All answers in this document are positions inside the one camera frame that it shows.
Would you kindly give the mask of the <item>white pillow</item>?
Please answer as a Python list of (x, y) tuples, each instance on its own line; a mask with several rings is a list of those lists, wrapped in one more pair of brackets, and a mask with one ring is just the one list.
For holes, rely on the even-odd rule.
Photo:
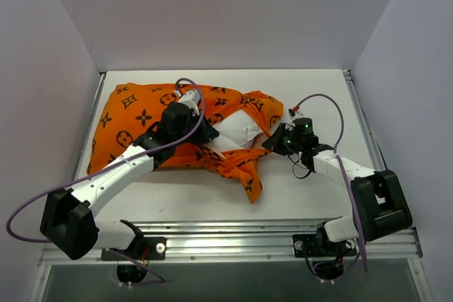
[(260, 149), (261, 144), (267, 139), (256, 121), (243, 110), (236, 111), (213, 127), (219, 132), (219, 136), (206, 146), (217, 153)]

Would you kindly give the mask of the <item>orange patterned pillowcase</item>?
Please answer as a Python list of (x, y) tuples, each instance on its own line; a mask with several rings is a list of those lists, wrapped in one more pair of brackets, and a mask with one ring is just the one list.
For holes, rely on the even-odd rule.
[[(241, 93), (221, 86), (202, 85), (205, 117), (213, 126), (238, 110), (248, 113), (267, 138), (280, 121), (284, 105), (278, 99), (260, 91)], [(116, 86), (101, 113), (91, 144), (91, 157), (86, 169), (91, 175), (123, 153), (139, 135), (161, 118), (161, 114), (178, 99), (172, 83), (139, 85), (126, 83)], [(204, 168), (223, 178), (237, 179), (250, 203), (258, 200), (263, 184), (258, 172), (258, 160), (268, 150), (240, 149), (217, 153), (205, 145), (183, 144), (163, 166)]]

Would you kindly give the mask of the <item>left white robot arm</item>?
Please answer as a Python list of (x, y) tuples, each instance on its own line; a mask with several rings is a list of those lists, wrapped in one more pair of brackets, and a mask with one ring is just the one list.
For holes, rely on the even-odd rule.
[(172, 158), (177, 146), (202, 146), (218, 136), (196, 108), (182, 103), (169, 105), (158, 122), (98, 173), (49, 193), (41, 233), (72, 260), (92, 249), (114, 249), (127, 259), (140, 256), (147, 244), (137, 226), (124, 219), (100, 222), (96, 216), (128, 185)]

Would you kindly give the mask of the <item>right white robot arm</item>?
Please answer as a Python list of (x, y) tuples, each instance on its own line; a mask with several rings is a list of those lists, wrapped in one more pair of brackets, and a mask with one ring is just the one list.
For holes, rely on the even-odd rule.
[(297, 156), (310, 173), (323, 175), (347, 190), (351, 215), (317, 227), (314, 245), (320, 253), (328, 255), (349, 240), (367, 243), (413, 225), (397, 174), (340, 156), (332, 146), (319, 141), (312, 119), (302, 117), (279, 124), (263, 147), (281, 156)]

